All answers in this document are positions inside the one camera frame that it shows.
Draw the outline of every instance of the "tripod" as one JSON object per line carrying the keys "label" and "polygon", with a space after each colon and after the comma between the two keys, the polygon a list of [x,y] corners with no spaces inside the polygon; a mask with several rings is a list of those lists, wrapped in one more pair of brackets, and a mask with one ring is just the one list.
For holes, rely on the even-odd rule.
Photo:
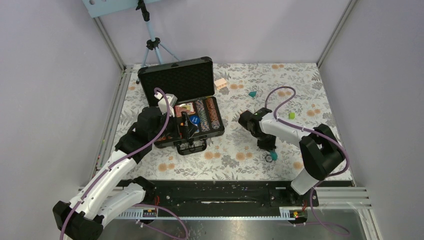
{"label": "tripod", "polygon": [[146,65],[147,56],[149,54],[149,51],[154,51],[156,53],[157,60],[159,61],[159,64],[163,64],[164,61],[162,60],[161,52],[159,51],[159,46],[161,46],[163,49],[165,49],[171,56],[173,56],[177,61],[180,61],[177,56],[163,43],[161,43],[161,39],[159,37],[155,37],[155,33],[153,32],[153,28],[150,22],[150,13],[147,11],[146,4],[144,0],[138,0],[138,5],[135,10],[141,10],[141,13],[143,14],[143,19],[146,23],[148,34],[150,35],[150,39],[147,41],[146,45],[146,52],[144,54],[144,60],[141,67],[144,67]]}

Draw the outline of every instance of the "black case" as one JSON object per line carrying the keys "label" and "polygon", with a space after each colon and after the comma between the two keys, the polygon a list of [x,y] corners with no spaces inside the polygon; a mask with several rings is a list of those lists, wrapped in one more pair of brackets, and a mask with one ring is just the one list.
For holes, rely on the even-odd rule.
{"label": "black case", "polygon": [[[184,138],[162,138],[154,143],[158,148],[176,146],[181,155],[187,155],[204,151],[207,148],[206,139],[221,136],[224,134],[225,127],[221,118],[214,87],[214,68],[210,57],[201,57],[191,60],[161,64],[156,66],[147,66],[138,70],[138,79],[140,80],[144,94],[149,106],[157,106],[159,100],[154,96],[154,89],[160,88],[166,94],[173,94],[177,97],[175,105],[195,102],[202,100],[206,106],[205,100],[212,98],[215,110],[218,115],[220,127],[209,131],[195,133],[190,141],[201,141],[201,145],[183,149],[182,144],[188,143]],[[211,125],[208,108],[205,107],[207,121]],[[181,118],[175,116],[172,118],[176,131],[179,131]]]}

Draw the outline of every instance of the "row of poker chips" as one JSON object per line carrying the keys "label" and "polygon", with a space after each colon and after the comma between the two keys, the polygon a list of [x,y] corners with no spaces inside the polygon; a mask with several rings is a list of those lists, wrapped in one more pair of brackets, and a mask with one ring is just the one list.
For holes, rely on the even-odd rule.
{"label": "row of poker chips", "polygon": [[220,121],[218,120],[217,111],[215,110],[214,100],[212,98],[206,99],[206,105],[207,105],[207,109],[209,110],[209,118],[212,124],[212,128],[215,130],[219,129],[221,125],[220,125]]}
{"label": "row of poker chips", "polygon": [[196,100],[195,103],[196,103],[197,113],[200,119],[200,130],[202,132],[207,132],[211,129],[209,128],[208,117],[205,111],[205,105],[203,104],[203,101],[200,99]]}

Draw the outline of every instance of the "case handle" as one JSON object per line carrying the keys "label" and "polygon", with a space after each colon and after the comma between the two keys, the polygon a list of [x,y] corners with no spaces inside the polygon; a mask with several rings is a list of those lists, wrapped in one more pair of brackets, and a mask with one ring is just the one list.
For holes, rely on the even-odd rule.
{"label": "case handle", "polygon": [[200,146],[190,147],[190,145],[188,145],[188,148],[181,149],[181,145],[177,145],[176,150],[178,151],[178,153],[180,155],[189,155],[189,154],[202,152],[202,151],[206,150],[207,147],[208,147],[208,145],[206,143],[206,139],[202,139]]}

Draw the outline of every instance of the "floral tablecloth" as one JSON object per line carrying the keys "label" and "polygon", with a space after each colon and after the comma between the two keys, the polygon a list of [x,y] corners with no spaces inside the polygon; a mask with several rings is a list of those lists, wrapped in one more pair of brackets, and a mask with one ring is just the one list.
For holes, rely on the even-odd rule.
{"label": "floral tablecloth", "polygon": [[[141,110],[148,106],[145,94],[136,84],[135,65],[131,74],[122,112],[119,118],[115,145],[125,134]],[[303,169],[300,150],[277,138],[277,161],[266,162],[265,151],[256,146],[256,139],[238,123],[239,112],[254,112],[264,106],[268,93],[279,86],[296,89],[294,99],[282,107],[278,114],[288,118],[295,113],[299,125],[327,124],[339,137],[336,122],[315,63],[290,64],[214,64],[215,80],[225,78],[228,86],[215,91],[222,120],[223,136],[210,138],[205,151],[179,155],[174,147],[153,150],[131,170],[126,178],[143,176],[150,180],[293,180]],[[251,97],[249,92],[256,91]],[[269,108],[274,109],[293,93],[283,89],[270,98]],[[331,178],[351,180],[350,171]]]}

